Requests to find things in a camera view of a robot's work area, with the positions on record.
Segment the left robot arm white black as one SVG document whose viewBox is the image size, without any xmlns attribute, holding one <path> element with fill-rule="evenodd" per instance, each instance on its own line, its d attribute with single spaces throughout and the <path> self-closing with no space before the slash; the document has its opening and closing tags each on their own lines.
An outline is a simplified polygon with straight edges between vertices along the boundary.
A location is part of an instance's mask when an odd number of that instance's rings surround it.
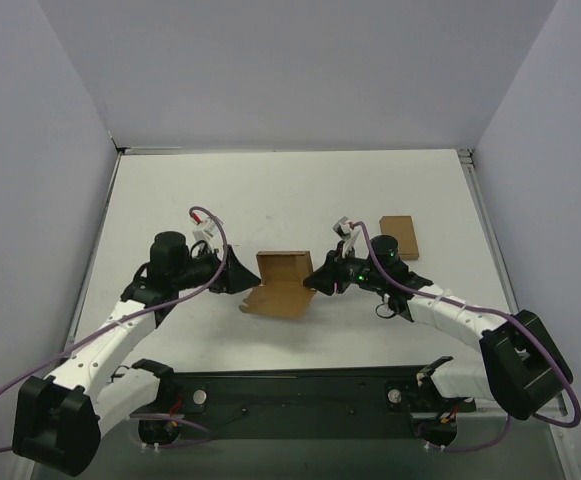
<svg viewBox="0 0 581 480">
<path fill-rule="evenodd" d="M 174 402 L 174 385 L 159 376 L 130 386 L 112 386 L 118 367 L 174 309 L 181 292 L 209 290 L 237 294 L 260 278 L 236 258 L 205 249 L 191 255 L 186 238 L 161 232 L 149 260 L 135 273 L 112 313 L 91 335 L 76 343 L 69 359 L 46 377 L 29 377 L 17 398 L 13 452 L 70 476 L 94 459 L 104 435 L 142 405 L 163 411 Z"/>
</svg>

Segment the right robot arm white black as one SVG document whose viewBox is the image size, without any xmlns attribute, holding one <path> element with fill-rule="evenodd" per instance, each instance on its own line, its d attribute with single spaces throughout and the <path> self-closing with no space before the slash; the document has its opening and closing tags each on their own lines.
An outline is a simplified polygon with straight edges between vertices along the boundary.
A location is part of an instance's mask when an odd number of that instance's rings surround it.
<svg viewBox="0 0 581 480">
<path fill-rule="evenodd" d="M 355 285 L 379 295 L 394 316 L 432 327 L 480 354 L 480 359 L 439 359 L 418 374 L 420 389 L 443 399 L 497 403 L 519 420 L 535 415 L 573 381 L 573 375 L 538 316 L 522 310 L 505 319 L 472 306 L 417 275 L 399 256 L 398 242 L 375 236 L 360 258 L 342 244 L 304 286 L 322 294 L 342 294 Z"/>
</svg>

